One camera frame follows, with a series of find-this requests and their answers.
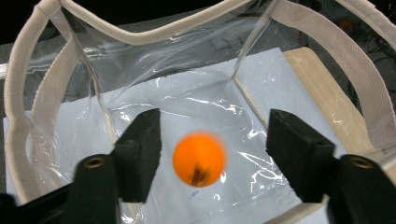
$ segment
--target orange ball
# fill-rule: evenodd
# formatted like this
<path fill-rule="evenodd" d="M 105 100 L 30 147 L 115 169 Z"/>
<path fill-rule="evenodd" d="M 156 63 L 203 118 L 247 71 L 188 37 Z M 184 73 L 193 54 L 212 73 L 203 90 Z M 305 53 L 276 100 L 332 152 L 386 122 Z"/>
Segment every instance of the orange ball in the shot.
<path fill-rule="evenodd" d="M 186 184 L 206 187 L 215 183 L 224 170 L 224 144 L 212 133 L 194 132 L 185 136 L 173 155 L 177 176 Z"/>

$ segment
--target transparent plastic sheet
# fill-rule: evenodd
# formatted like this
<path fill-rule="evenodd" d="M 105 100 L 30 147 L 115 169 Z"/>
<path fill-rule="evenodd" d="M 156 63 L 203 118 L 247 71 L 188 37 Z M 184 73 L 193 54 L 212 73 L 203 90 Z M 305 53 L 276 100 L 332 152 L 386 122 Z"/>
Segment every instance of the transparent plastic sheet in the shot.
<path fill-rule="evenodd" d="M 161 164 L 148 202 L 122 205 L 125 223 L 262 223 L 298 204 L 300 200 L 265 152 L 265 121 L 270 108 L 285 109 L 331 139 L 337 156 L 346 153 L 321 115 L 323 108 L 311 99 L 285 56 L 301 47 L 317 55 L 324 49 L 314 49 L 309 36 L 298 30 L 268 19 L 260 21 L 268 9 L 264 1 L 249 6 L 243 14 L 236 10 L 145 46 L 116 41 L 64 10 L 88 61 L 80 59 L 74 69 L 54 121 L 54 134 L 43 132 L 37 123 L 31 131 L 31 137 L 42 141 L 33 144 L 42 147 L 40 153 L 49 153 L 51 160 L 50 165 L 35 166 L 42 185 L 48 187 L 42 193 L 69 183 L 78 161 L 108 153 L 137 114 L 159 107 Z M 241 54 L 255 29 L 259 32 L 251 48 Z M 38 83 L 27 83 L 25 89 L 34 90 Z M 33 99 L 35 91 L 28 91 L 27 97 Z M 334 122 L 348 125 L 336 115 Z M 171 158 L 183 135 L 202 129 L 225 141 L 229 161 L 218 183 L 195 189 L 177 179 Z"/>

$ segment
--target white binding strap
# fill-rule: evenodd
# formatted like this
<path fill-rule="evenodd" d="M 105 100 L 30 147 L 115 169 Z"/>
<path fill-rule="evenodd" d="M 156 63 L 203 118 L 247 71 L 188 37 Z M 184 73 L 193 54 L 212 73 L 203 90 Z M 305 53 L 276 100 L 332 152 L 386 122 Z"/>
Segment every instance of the white binding strap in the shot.
<path fill-rule="evenodd" d="M 336 0 L 381 35 L 396 49 L 396 26 L 367 0 Z"/>
<path fill-rule="evenodd" d="M 373 146 L 394 146 L 396 118 L 393 105 L 384 80 L 364 51 L 331 21 L 307 7 L 279 0 L 272 17 L 311 36 L 332 55 L 359 96 Z"/>
<path fill-rule="evenodd" d="M 213 7 L 209 7 L 182 20 L 171 22 L 163 27 L 142 33 L 130 33 L 103 21 L 72 0 L 60 1 L 64 8 L 95 29 L 130 45 L 145 45 L 164 40 L 175 34 L 184 33 L 250 2 L 250 0 L 224 0 Z"/>
<path fill-rule="evenodd" d="M 6 159 L 12 182 L 21 203 L 40 196 L 26 158 L 26 139 L 30 130 L 24 114 L 23 87 L 35 43 L 43 32 L 48 18 L 35 7 L 12 48 L 5 85 L 5 107 L 9 119 L 6 138 Z"/>
<path fill-rule="evenodd" d="M 54 126 L 67 83 L 78 63 L 80 53 L 76 39 L 70 35 L 66 45 L 44 76 L 33 103 L 32 118 L 35 127 L 31 130 L 31 145 L 32 157 L 35 160 L 32 161 L 32 167 L 34 173 L 37 173 L 35 178 L 45 175 L 50 176 L 51 180 L 50 184 L 36 181 L 42 195 L 62 186 L 57 174 L 59 162 L 55 155 L 52 155 L 55 145 Z"/>

